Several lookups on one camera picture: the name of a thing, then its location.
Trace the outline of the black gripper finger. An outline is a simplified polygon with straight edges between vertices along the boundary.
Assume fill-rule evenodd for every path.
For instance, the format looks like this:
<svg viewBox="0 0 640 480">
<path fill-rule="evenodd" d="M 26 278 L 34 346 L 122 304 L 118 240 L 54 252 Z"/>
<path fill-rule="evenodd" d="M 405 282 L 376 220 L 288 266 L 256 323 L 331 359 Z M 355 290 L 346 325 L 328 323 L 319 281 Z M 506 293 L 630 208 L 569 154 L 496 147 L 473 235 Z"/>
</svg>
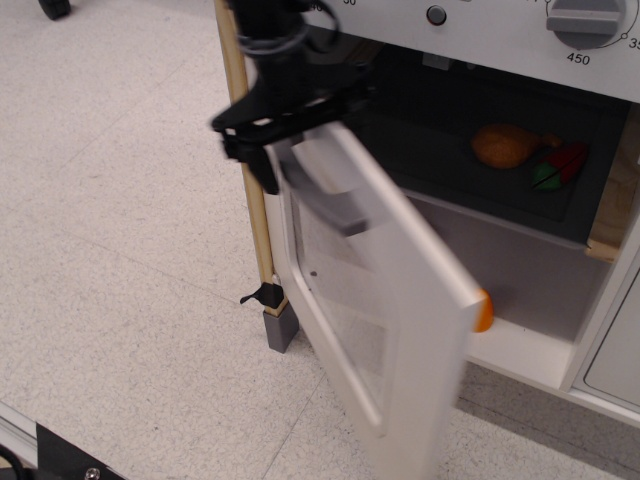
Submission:
<svg viewBox="0 0 640 480">
<path fill-rule="evenodd" d="M 263 146 L 241 143 L 238 147 L 237 158 L 249 167 L 250 172 L 265 193 L 279 194 L 279 185 L 269 156 Z"/>
</svg>

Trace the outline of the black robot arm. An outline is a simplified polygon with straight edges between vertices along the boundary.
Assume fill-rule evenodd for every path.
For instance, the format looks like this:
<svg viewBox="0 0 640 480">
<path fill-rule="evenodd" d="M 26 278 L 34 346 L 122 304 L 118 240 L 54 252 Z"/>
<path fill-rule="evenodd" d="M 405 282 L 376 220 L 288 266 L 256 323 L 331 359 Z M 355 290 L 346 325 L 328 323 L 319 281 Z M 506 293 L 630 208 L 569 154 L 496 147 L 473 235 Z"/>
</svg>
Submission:
<svg viewBox="0 0 640 480">
<path fill-rule="evenodd" d="M 328 54 L 340 37 L 340 22 L 324 47 L 310 37 L 303 14 L 310 1 L 231 1 L 241 53 L 253 61 L 257 79 L 249 92 L 211 122 L 222 135 L 227 156 L 246 164 L 263 190 L 279 186 L 267 145 L 301 134 L 357 111 L 371 95 L 370 68 L 362 63 L 316 64 L 308 52 Z"/>
</svg>

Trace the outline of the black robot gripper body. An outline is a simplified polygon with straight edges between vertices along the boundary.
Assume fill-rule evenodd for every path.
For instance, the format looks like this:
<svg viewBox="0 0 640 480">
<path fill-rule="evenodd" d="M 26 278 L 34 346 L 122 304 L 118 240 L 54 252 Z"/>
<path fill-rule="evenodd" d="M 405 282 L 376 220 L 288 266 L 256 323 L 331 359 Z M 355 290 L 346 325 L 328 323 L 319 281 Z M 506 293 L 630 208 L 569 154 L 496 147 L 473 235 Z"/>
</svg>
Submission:
<svg viewBox="0 0 640 480">
<path fill-rule="evenodd" d="M 371 67 L 364 62 L 313 63 L 303 42 L 241 39 L 239 48 L 257 78 L 211 122 L 232 159 L 247 160 L 253 150 L 338 120 L 370 97 Z"/>
</svg>

